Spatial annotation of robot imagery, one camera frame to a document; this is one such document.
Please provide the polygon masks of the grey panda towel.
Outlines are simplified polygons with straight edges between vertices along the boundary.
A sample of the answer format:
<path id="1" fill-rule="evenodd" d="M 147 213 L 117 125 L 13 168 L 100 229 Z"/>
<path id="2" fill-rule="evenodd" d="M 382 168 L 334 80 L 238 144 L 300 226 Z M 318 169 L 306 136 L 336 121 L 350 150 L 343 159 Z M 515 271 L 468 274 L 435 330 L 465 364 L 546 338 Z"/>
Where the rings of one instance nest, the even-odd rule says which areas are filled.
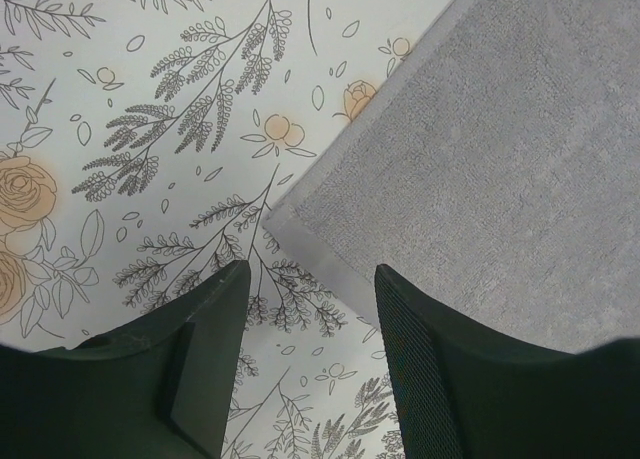
<path id="1" fill-rule="evenodd" d="M 264 226 L 376 320 L 375 268 L 530 343 L 639 332 L 639 0 L 455 0 Z"/>

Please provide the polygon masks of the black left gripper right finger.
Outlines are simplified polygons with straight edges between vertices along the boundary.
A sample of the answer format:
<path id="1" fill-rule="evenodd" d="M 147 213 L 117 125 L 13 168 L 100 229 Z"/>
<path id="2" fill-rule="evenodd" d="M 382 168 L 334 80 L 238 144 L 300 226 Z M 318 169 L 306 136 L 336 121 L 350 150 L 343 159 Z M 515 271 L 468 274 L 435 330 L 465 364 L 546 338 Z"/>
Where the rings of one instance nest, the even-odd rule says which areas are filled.
<path id="1" fill-rule="evenodd" d="M 409 458 L 635 458 L 639 342 L 571 354 L 493 330 L 380 265 L 374 287 Z"/>

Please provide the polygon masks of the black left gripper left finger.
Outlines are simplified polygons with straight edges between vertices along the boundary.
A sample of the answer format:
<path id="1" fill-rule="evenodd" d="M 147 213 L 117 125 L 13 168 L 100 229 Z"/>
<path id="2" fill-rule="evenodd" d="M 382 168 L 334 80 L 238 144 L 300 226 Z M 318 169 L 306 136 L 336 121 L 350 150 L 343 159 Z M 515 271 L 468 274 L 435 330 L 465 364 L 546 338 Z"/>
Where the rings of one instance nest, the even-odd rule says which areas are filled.
<path id="1" fill-rule="evenodd" d="M 5 458 L 218 458 L 247 315 L 235 260 L 73 349 L 1 350 Z"/>

